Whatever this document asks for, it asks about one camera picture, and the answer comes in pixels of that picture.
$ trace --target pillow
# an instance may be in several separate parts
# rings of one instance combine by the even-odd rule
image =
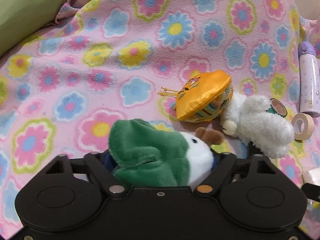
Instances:
[[[0,56],[53,21],[67,0],[0,0]]]

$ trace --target black object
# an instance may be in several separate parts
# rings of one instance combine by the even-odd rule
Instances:
[[[298,229],[306,196],[263,155],[221,154],[194,193],[125,189],[103,167],[104,156],[53,159],[18,193],[24,228],[11,240],[310,240]],[[235,174],[241,179],[232,182]]]

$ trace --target fleece blanket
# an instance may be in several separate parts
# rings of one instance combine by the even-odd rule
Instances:
[[[21,223],[17,192],[52,158],[108,148],[117,119],[143,118],[157,129],[193,132],[178,122],[175,100],[190,77],[222,69],[236,91],[281,100],[291,120],[299,110],[297,46],[314,44],[320,22],[300,17],[293,0],[68,0],[56,26],[46,27],[0,59],[0,234]],[[320,166],[320,127],[291,144],[276,166],[294,183]],[[245,157],[226,137],[218,152]],[[320,233],[320,209],[310,205],[301,229]]]

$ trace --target masking tape roll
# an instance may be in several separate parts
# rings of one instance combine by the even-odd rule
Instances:
[[[294,128],[294,138],[296,140],[305,141],[308,140],[313,134],[315,123],[308,114],[299,113],[294,116],[291,122]]]

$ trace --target green plush toy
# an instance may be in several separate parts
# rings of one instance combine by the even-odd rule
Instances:
[[[109,151],[117,163],[113,174],[121,183],[135,187],[193,189],[214,166],[208,145],[222,140],[216,130],[198,128],[196,135],[157,130],[141,119],[117,120],[109,135]]]

